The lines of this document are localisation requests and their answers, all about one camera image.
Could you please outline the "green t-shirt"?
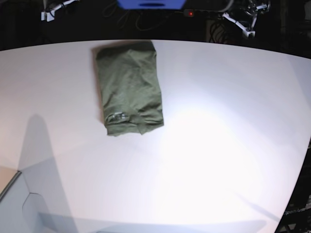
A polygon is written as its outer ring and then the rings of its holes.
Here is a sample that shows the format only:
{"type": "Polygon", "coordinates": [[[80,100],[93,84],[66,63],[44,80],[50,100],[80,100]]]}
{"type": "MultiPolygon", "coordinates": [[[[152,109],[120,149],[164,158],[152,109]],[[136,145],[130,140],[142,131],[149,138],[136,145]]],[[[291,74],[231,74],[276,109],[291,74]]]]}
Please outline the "green t-shirt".
{"type": "Polygon", "coordinates": [[[108,136],[145,134],[162,127],[162,95],[152,41],[119,42],[94,52],[108,136]]]}

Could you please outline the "black power strip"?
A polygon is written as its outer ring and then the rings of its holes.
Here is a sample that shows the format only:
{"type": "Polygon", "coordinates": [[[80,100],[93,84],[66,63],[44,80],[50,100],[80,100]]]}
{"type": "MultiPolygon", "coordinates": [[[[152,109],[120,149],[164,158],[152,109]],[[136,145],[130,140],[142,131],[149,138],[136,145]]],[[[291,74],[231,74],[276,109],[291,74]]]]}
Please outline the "black power strip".
{"type": "Polygon", "coordinates": [[[184,9],[184,17],[195,17],[202,19],[222,19],[223,14],[226,12],[208,11],[208,10],[195,10],[195,9],[184,9]]]}

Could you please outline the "blue box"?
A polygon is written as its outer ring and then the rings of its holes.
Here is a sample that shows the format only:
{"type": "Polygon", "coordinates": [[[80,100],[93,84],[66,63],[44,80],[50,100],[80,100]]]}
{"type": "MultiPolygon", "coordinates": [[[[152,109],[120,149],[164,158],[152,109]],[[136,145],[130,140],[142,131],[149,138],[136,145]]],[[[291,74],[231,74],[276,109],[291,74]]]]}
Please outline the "blue box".
{"type": "Polygon", "coordinates": [[[179,10],[183,7],[185,0],[118,0],[117,3],[123,9],[168,9],[179,10]]]}

